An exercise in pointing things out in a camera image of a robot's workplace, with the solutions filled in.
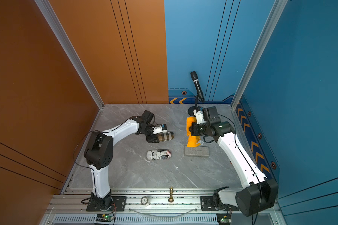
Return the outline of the plaid eyeglass case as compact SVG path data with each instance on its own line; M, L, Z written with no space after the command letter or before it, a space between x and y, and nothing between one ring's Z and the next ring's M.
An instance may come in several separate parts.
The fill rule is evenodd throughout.
M156 139L155 142L166 142L174 139L174 133L170 131L160 132L155 135Z

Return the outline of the orange fluffy cloth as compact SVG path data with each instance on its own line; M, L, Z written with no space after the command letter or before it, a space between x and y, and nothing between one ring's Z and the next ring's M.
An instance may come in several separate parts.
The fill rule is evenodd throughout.
M191 131L189 130L189 128L192 126L192 123L196 123L196 118L195 117L188 117L186 119L186 133L188 136L188 143L187 143L187 147L189 148L195 148L201 145L200 141L200 137L199 136L192 136L191 135Z

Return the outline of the newspaper print eyeglass case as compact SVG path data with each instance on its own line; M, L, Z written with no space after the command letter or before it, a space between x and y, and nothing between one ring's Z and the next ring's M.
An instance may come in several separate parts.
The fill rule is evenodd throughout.
M148 160L164 160L171 158L172 152L171 150L163 149L163 150L150 150L146 153L146 157Z

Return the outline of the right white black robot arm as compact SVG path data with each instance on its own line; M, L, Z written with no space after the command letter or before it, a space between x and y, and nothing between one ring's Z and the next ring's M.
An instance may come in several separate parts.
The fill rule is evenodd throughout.
M214 207L225 211L232 206L246 217L272 208L278 196L278 183L269 179L245 151L234 122L230 119L221 121L216 107L190 107L188 113L194 120L187 125L187 131L191 136L212 137L226 153L242 185L240 191L229 187L215 190Z

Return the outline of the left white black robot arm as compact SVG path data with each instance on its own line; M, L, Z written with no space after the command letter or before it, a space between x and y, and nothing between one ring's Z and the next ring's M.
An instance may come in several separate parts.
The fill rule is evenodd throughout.
M92 131L85 147L84 157L92 172L93 190L89 203L100 211L111 210L113 200L109 185L109 164L113 160L114 146L124 138L143 134L153 136L154 114L148 110L140 116L132 116L122 124L106 131Z

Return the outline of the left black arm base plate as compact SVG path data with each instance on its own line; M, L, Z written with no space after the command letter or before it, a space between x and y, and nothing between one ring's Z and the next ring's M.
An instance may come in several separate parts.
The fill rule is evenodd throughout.
M92 196L87 204L86 211L89 212L123 212L125 210L127 197L109 196L103 199Z

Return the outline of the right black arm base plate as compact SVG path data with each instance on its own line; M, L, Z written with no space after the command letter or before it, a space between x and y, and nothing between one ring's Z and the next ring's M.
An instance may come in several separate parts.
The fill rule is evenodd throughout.
M202 211L239 211L239 208L232 205L217 206L212 196L201 196L201 210Z

